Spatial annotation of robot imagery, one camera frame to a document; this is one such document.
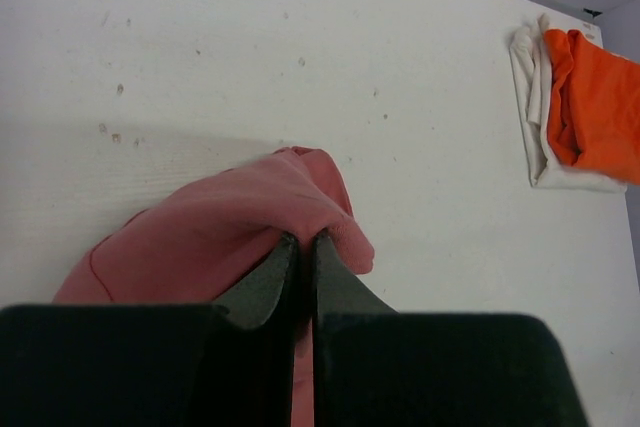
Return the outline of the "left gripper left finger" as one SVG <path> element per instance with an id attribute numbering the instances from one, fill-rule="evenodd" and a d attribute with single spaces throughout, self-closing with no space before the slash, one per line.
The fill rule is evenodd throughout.
<path id="1" fill-rule="evenodd" d="M 5 426 L 287 426 L 299 247 L 212 302 L 1 312 Z"/>

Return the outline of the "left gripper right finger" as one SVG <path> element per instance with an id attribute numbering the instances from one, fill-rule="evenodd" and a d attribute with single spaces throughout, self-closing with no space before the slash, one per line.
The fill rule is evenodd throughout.
<path id="1" fill-rule="evenodd" d="M 399 313 L 313 246 L 319 426 L 584 426 L 559 342 L 522 314 Z"/>

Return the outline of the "pink t shirt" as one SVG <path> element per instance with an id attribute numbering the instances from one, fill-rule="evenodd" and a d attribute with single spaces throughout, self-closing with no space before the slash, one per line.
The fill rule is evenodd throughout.
<path id="1" fill-rule="evenodd" d="M 327 230 L 356 275 L 375 251 L 354 219 L 328 153 L 282 148 L 190 183 L 90 249 L 54 296 L 58 304 L 200 303 L 253 270 L 285 232 L 304 254 Z"/>

